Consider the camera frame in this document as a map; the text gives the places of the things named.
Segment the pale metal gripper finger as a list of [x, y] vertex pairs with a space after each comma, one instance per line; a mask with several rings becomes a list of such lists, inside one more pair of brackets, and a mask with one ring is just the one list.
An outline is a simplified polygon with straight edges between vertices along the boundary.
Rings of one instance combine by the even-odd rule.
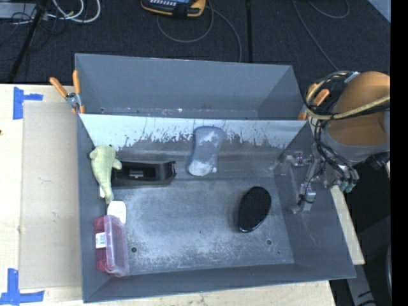
[[299, 190], [298, 201], [291, 207], [292, 214], [310, 212], [316, 200], [316, 190], [310, 182], [302, 183]]
[[290, 167], [303, 167], [310, 164], [310, 157], [304, 156], [302, 150], [283, 152], [271, 165], [273, 171], [288, 171]]

